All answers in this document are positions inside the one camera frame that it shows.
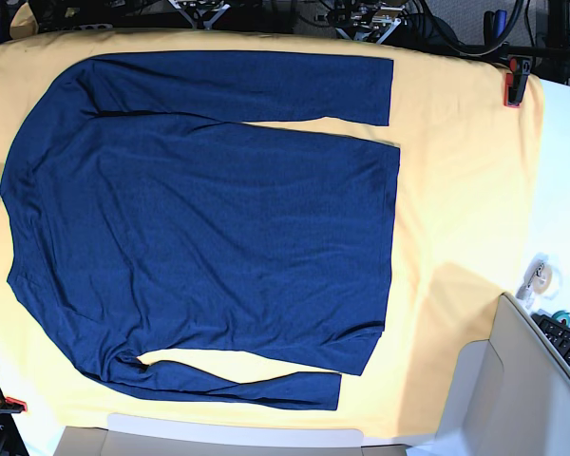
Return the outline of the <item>red clamp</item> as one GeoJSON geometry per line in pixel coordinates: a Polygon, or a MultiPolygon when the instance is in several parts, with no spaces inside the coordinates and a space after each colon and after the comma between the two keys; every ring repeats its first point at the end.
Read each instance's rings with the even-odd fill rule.
{"type": "Polygon", "coordinates": [[[28,406],[25,402],[13,398],[0,398],[0,414],[18,414],[26,412],[28,406]]]}
{"type": "Polygon", "coordinates": [[[512,57],[508,63],[509,72],[505,75],[504,105],[518,108],[531,74],[532,60],[527,57],[512,57]]]}

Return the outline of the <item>dark blue long-sleeve shirt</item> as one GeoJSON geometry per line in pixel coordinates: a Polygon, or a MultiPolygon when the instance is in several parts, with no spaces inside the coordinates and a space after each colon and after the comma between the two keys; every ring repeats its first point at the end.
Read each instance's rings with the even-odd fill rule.
{"type": "Polygon", "coordinates": [[[334,410],[385,328],[390,59],[120,53],[63,71],[0,184],[17,300],[85,377],[139,399],[334,410]]]}

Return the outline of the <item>red clamp bottom left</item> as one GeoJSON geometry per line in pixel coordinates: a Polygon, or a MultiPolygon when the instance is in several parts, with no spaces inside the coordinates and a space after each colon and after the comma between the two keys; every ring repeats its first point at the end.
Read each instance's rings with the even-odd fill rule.
{"type": "Polygon", "coordinates": [[[18,414],[26,412],[28,406],[25,402],[13,398],[0,398],[0,414],[18,414]]]}

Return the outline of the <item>red clamp top right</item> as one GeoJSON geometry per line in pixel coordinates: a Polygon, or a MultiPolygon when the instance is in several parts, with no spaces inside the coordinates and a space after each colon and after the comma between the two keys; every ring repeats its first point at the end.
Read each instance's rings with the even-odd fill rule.
{"type": "Polygon", "coordinates": [[[518,108],[531,74],[532,60],[527,57],[512,57],[508,63],[509,72],[505,75],[504,105],[518,108]]]}

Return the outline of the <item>clear tape dispenser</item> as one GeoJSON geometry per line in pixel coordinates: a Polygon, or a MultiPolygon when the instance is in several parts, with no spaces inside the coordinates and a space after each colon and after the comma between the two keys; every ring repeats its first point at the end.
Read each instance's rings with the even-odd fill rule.
{"type": "Polygon", "coordinates": [[[562,275],[550,256],[536,254],[527,267],[516,298],[527,301],[533,296],[554,299],[562,287],[562,275]]]}

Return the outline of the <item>white cardboard box bottom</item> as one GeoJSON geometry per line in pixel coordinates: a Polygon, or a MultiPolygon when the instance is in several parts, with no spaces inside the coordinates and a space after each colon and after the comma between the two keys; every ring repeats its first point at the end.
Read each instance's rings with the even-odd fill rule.
{"type": "Polygon", "coordinates": [[[232,427],[108,416],[105,428],[66,427],[57,455],[405,455],[402,444],[366,445],[355,429],[232,427]]]}

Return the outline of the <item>green tape roll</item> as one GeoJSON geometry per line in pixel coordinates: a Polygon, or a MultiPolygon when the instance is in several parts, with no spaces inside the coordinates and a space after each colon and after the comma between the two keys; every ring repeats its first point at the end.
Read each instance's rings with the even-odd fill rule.
{"type": "Polygon", "coordinates": [[[556,311],[552,314],[552,318],[566,327],[570,325],[570,313],[566,310],[556,311]]]}

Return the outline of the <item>yellow table cloth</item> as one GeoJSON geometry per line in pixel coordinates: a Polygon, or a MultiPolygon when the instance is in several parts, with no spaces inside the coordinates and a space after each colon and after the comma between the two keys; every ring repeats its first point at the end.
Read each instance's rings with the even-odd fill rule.
{"type": "Polygon", "coordinates": [[[109,53],[262,50],[390,58],[385,127],[324,118],[302,131],[343,134],[401,150],[387,324],[369,364],[345,376],[335,411],[247,404],[142,401],[84,378],[17,302],[7,282],[9,218],[0,199],[0,386],[24,400],[23,437],[37,445],[60,425],[103,427],[112,412],[258,428],[356,428],[376,438],[435,432],[460,350],[485,339],[498,297],[514,289],[537,188],[544,114],[532,78],[504,105],[493,66],[344,40],[209,31],[78,31],[0,46],[0,179],[31,109],[66,68],[109,53]]]}

